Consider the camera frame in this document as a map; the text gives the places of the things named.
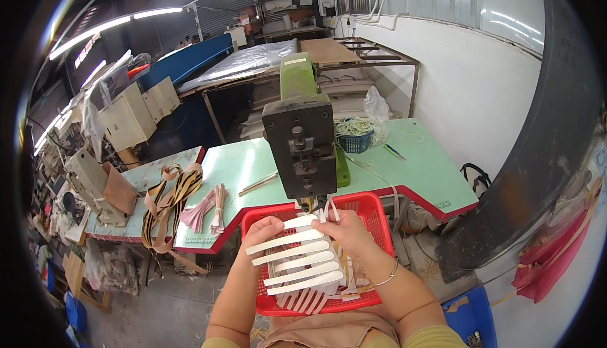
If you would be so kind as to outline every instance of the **sewing machine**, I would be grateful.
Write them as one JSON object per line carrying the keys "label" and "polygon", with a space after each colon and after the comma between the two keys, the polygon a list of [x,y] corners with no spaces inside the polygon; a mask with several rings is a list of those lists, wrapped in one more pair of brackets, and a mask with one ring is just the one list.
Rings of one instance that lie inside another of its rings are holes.
{"label": "sewing machine", "polygon": [[80,148],[65,161],[67,180],[87,206],[97,215],[99,222],[125,227],[129,215],[112,206],[103,196],[108,175],[89,152]]}
{"label": "sewing machine", "polygon": [[333,144],[333,108],[327,94],[317,93],[307,52],[282,59],[280,100],[265,105],[262,122],[286,197],[303,212],[323,207],[328,194],[350,183],[343,152]]}

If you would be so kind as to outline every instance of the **red plastic basket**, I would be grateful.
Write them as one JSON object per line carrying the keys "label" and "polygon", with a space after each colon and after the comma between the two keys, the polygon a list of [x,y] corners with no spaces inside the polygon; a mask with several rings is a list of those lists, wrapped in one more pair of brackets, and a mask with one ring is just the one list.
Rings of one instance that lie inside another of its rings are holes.
{"label": "red plastic basket", "polygon": [[[375,243],[380,246],[384,252],[394,257],[392,249],[392,240],[390,238],[390,230],[388,222],[383,214],[383,206],[381,200],[372,192],[357,192],[354,194],[346,194],[333,198],[335,206],[340,210],[354,210],[361,218],[367,230],[371,232]],[[276,216],[277,218],[287,221],[297,217],[294,204],[285,204],[278,206],[270,206],[257,208],[245,214],[242,219],[242,238],[247,235],[251,224],[263,219],[266,216]],[[263,280],[268,278],[268,267],[262,266],[262,275],[257,284],[257,299],[255,301],[255,311],[264,316],[298,316],[299,312],[288,310],[277,306],[276,297],[268,296],[268,289]],[[334,312],[343,312],[355,310],[361,307],[373,306],[381,303],[381,299],[375,290],[362,293],[360,299],[344,302],[341,299],[329,299],[322,308],[320,314],[330,314]]]}

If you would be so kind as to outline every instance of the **red table edge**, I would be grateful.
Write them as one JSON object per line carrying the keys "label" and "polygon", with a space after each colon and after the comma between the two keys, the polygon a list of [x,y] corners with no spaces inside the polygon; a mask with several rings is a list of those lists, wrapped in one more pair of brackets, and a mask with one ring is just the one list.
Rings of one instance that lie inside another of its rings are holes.
{"label": "red table edge", "polygon": [[[409,189],[405,185],[398,185],[398,186],[395,186],[395,187],[396,187],[396,191],[399,194],[405,195],[408,199],[413,200],[415,203],[417,203],[418,205],[420,205],[423,209],[425,209],[426,211],[428,211],[429,213],[431,213],[433,216],[435,216],[440,221],[445,221],[446,219],[449,219],[449,218],[451,218],[453,216],[456,216],[456,215],[459,215],[459,214],[463,214],[463,213],[465,213],[467,211],[470,211],[473,208],[475,208],[476,205],[478,204],[478,201],[476,201],[473,204],[470,204],[470,205],[468,205],[466,207],[462,207],[462,208],[459,208],[457,210],[454,210],[454,211],[451,211],[451,212],[448,212],[448,213],[444,213],[438,207],[436,207],[433,204],[429,203],[427,200],[425,200],[421,196],[417,195],[415,192],[413,192],[411,189]],[[370,190],[370,192],[373,192],[377,196],[384,196],[384,195],[394,194],[394,192],[392,192],[392,189],[389,188],[389,187],[378,189],[378,190]],[[282,203],[282,204],[279,204],[279,205],[284,205],[284,204],[289,204],[289,203],[292,203],[292,202]],[[182,253],[217,254],[219,252],[219,250],[221,249],[221,247],[228,240],[228,238],[230,237],[230,235],[232,235],[232,233],[236,230],[236,227],[238,227],[240,225],[240,223],[242,222],[243,216],[249,210],[253,210],[255,208],[261,208],[261,207],[269,207],[269,206],[272,206],[272,205],[263,205],[263,206],[257,206],[257,207],[242,208],[238,212],[238,214],[236,214],[234,216],[234,218],[232,219],[232,221],[230,222],[230,224],[228,224],[228,226],[224,229],[224,233],[222,233],[217,238],[217,240],[215,240],[215,242],[213,243],[213,245],[210,248],[187,248],[187,247],[175,247],[175,246],[173,246],[173,249],[175,249],[178,252],[182,252]]]}

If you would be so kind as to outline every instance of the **tan leather strap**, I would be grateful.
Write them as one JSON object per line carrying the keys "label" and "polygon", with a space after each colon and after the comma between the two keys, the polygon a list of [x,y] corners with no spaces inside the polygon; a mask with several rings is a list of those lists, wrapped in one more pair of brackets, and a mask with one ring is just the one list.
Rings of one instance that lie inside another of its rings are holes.
{"label": "tan leather strap", "polygon": [[[189,268],[192,268],[199,273],[206,274],[208,271],[171,251],[173,247],[173,238],[177,232],[179,223],[179,214],[185,207],[187,197],[200,188],[202,182],[202,166],[199,163],[192,163],[188,165],[185,170],[182,170],[179,164],[174,163],[171,166],[163,166],[160,174],[162,181],[148,189],[144,200],[148,210],[143,215],[143,224],[141,226],[141,240],[143,245],[148,249],[154,249],[157,253],[170,253],[176,260],[182,262]],[[163,197],[162,194],[166,189],[167,182],[175,178],[177,178],[175,185]],[[169,241],[165,242],[171,210],[174,210],[173,231]],[[153,238],[152,229],[156,226],[158,221],[160,221],[158,234],[156,235],[156,238]]]}

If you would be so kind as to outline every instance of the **pink strip bundle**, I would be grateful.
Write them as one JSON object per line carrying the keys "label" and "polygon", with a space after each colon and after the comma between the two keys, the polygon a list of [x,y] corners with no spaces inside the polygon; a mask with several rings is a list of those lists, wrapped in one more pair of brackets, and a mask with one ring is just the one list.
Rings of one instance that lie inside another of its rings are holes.
{"label": "pink strip bundle", "polygon": [[179,214],[179,220],[190,227],[193,232],[202,232],[203,216],[215,206],[215,190],[211,190],[208,194],[193,208],[183,210]]}

